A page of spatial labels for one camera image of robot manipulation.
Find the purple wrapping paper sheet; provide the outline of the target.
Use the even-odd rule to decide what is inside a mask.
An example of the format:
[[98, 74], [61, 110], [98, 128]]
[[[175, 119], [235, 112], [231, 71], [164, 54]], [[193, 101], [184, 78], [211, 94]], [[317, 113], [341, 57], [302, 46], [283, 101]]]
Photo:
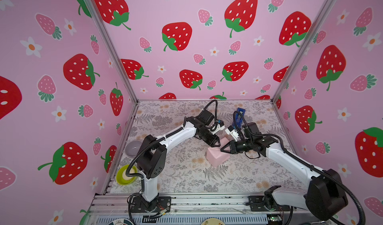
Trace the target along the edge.
[[230, 158], [230, 154], [222, 152], [220, 149], [226, 145], [229, 140], [223, 137], [220, 140], [220, 147], [208, 148], [206, 153], [207, 161], [213, 166], [218, 167], [222, 163], [226, 162]]

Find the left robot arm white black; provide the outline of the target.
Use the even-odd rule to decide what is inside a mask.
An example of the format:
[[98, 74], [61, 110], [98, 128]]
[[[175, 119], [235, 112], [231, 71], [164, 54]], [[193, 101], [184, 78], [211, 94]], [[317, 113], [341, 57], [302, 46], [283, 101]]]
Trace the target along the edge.
[[198, 138], [210, 147], [219, 147], [218, 131], [225, 128], [224, 122], [212, 113], [203, 110], [198, 116], [186, 117], [182, 125], [172, 131], [154, 137], [148, 135], [136, 157], [129, 164], [125, 176], [138, 177], [141, 181], [139, 197], [146, 203], [158, 199], [157, 177], [165, 168], [167, 154], [190, 138]]

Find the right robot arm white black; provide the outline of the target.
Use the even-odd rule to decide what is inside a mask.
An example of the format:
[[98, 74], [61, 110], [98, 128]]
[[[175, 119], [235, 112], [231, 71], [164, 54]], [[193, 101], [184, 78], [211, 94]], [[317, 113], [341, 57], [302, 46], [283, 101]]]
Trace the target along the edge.
[[340, 175], [332, 170], [323, 170], [302, 158], [289, 152], [281, 137], [274, 134], [261, 134], [255, 131], [256, 124], [250, 123], [242, 129], [229, 126], [225, 132], [233, 139], [225, 144], [221, 151], [229, 154], [255, 151], [258, 157], [265, 157], [284, 167], [297, 177], [305, 189], [288, 189], [273, 186], [265, 191], [262, 205], [268, 210], [275, 210], [280, 206], [300, 208], [309, 211], [321, 221], [331, 220], [339, 225], [334, 218], [340, 210], [348, 205], [350, 198], [359, 214], [359, 225], [366, 223], [364, 209], [356, 196], [341, 180]]

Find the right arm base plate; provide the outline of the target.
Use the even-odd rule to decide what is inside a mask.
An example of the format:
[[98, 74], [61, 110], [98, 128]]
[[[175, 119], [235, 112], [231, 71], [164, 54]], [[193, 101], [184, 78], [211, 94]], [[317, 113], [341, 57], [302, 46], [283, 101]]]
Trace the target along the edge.
[[290, 206], [279, 205], [272, 197], [272, 193], [281, 186], [273, 186], [264, 192], [263, 196], [249, 196], [249, 201], [245, 203], [246, 206], [250, 206], [252, 212], [287, 212], [290, 211]]

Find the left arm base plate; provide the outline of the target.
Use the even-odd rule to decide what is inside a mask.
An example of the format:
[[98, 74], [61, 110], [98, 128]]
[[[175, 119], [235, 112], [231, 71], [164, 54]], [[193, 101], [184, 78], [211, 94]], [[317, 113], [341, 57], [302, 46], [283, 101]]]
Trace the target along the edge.
[[129, 202], [132, 213], [158, 213], [164, 209], [171, 208], [172, 197], [157, 196], [151, 202], [146, 201], [143, 196], [134, 196]]

